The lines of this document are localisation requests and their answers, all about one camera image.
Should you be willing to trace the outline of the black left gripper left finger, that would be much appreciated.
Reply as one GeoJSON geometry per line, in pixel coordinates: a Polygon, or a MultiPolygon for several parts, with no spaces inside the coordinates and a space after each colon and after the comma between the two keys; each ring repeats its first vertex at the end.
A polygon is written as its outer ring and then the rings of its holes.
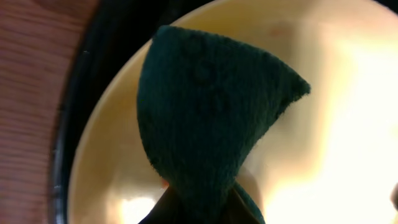
{"type": "Polygon", "coordinates": [[[139,224],[182,224],[181,202],[172,187],[168,187],[149,214],[139,224]]]}

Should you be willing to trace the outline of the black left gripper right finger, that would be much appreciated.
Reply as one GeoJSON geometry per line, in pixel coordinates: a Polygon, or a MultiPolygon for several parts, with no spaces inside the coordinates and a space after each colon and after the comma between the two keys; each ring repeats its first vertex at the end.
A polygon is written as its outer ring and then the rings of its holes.
{"type": "Polygon", "coordinates": [[[223,224],[259,224],[235,189],[228,195],[223,210],[223,224]]]}

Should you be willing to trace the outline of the green and yellow sponge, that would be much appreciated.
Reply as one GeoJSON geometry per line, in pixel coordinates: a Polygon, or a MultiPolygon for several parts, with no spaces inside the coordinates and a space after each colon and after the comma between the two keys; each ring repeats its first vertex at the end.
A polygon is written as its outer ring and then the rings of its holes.
{"type": "Polygon", "coordinates": [[[310,85],[265,50],[200,30],[162,26],[141,70],[137,120],[147,157],[176,191],[180,223],[215,223],[254,145],[310,85]]]}

